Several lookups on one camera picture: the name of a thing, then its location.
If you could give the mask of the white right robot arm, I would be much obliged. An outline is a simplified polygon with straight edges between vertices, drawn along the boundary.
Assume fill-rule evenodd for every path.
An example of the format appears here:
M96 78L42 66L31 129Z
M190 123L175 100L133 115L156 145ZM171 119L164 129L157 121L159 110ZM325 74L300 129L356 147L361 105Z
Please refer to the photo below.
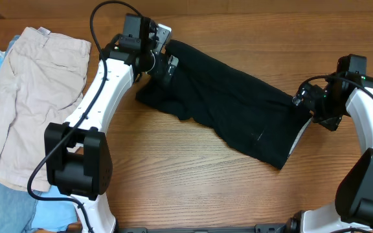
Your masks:
M344 115L355 125L362 156L341 181L334 202L300 211L279 232L373 231L373 77L367 59L349 54L339 58L334 73L323 75L325 88L301 83L292 99L313 113L313 122L335 131Z

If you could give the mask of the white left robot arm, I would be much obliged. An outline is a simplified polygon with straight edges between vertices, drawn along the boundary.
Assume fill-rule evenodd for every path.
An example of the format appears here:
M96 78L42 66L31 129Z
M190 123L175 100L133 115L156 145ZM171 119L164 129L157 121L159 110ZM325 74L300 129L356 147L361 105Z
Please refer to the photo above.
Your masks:
M50 123L45 130L47 180L73 203L83 232L119 230L106 195L113 173L106 133L142 73L164 82L173 76L178 59L161 52L171 35L168 26L127 14L123 32L101 49L96 76L78 107L64 123Z

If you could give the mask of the black shorts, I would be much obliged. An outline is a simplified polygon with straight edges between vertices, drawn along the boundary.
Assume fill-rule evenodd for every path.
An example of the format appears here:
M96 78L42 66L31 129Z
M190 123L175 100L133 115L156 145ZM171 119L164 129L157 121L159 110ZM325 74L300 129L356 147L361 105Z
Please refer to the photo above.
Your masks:
M161 60L179 60L173 75L153 72L136 99L180 120L212 128L228 146L276 169L285 165L311 120L285 92L172 40Z

